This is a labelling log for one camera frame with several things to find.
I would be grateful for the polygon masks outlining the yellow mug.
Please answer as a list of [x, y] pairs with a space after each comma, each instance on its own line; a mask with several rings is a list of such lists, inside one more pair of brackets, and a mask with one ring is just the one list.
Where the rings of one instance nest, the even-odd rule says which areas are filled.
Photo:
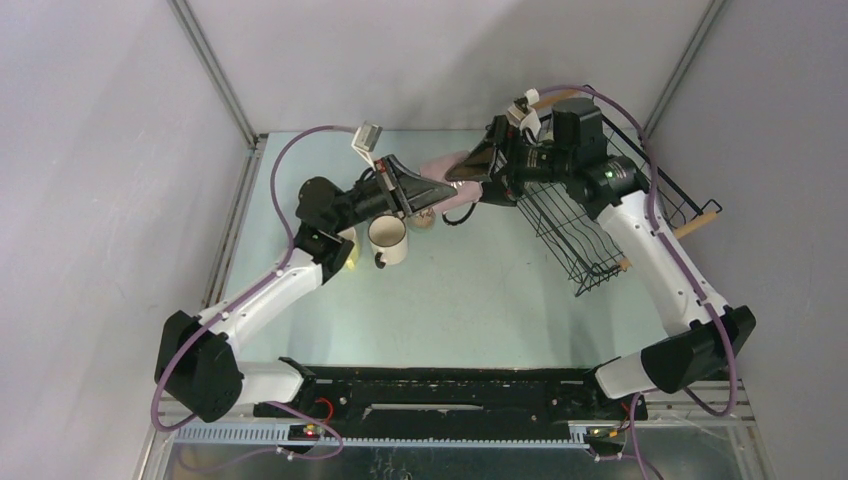
[[358, 238], [357, 230], [355, 227], [350, 227], [341, 231], [339, 236], [351, 243], [351, 249], [345, 261], [345, 267], [348, 270], [353, 271], [356, 269], [361, 254], [361, 243]]

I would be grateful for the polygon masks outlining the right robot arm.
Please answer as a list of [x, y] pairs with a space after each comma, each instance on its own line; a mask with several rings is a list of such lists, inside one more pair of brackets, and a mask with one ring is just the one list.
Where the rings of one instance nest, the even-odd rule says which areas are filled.
[[609, 153], [601, 109], [590, 98], [559, 100], [551, 108], [550, 138], [540, 129], [528, 101], [516, 101], [445, 178], [476, 182], [481, 201], [500, 205], [521, 198], [528, 183], [560, 184], [635, 269], [667, 336], [595, 368], [581, 392], [585, 411], [606, 418], [623, 397], [688, 390], [719, 370], [735, 380], [736, 356], [756, 319], [748, 307], [730, 306], [688, 257], [661, 215], [652, 176]]

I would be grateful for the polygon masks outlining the white ribbed black-rimmed mug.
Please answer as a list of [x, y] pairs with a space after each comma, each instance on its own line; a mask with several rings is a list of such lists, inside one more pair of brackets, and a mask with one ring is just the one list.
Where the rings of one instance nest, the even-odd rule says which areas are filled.
[[408, 230], [405, 222], [392, 215], [374, 218], [367, 229], [374, 264], [378, 269], [398, 265], [408, 255]]

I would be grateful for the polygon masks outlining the lilac mug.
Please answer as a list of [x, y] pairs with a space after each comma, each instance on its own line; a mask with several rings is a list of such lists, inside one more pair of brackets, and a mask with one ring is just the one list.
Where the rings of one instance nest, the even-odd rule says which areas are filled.
[[462, 172], [454, 172], [468, 156], [467, 150], [461, 150], [432, 159], [419, 168], [420, 175], [425, 179], [444, 183], [456, 191], [454, 196], [429, 208], [450, 227], [460, 226], [471, 217], [483, 193], [479, 180]]

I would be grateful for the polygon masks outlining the floral patterned mug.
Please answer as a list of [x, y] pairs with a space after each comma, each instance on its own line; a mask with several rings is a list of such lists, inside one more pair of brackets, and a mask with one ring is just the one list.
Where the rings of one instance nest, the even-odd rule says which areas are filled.
[[435, 222], [436, 215], [432, 209], [419, 211], [406, 219], [407, 226], [416, 231], [429, 231]]

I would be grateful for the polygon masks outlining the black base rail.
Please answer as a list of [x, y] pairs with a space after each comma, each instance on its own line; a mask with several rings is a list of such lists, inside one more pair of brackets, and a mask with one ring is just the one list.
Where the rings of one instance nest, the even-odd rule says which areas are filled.
[[627, 425], [645, 403], [607, 400], [582, 368], [309, 366], [289, 407], [346, 441], [578, 441], [579, 423]]

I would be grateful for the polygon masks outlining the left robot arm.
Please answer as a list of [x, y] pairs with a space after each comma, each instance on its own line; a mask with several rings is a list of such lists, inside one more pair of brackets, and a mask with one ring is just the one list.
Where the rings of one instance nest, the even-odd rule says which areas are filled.
[[267, 272], [227, 300], [194, 315], [179, 310], [165, 321], [154, 398], [168, 393], [207, 423], [245, 404], [278, 402], [297, 417], [311, 412], [316, 390], [302, 367], [291, 360], [244, 361], [243, 347], [344, 267], [354, 243], [343, 231], [382, 214], [412, 216], [456, 197], [446, 173], [463, 156], [445, 155], [413, 171], [387, 155], [375, 161], [371, 177], [348, 190], [322, 176], [306, 180], [295, 211], [299, 228]]

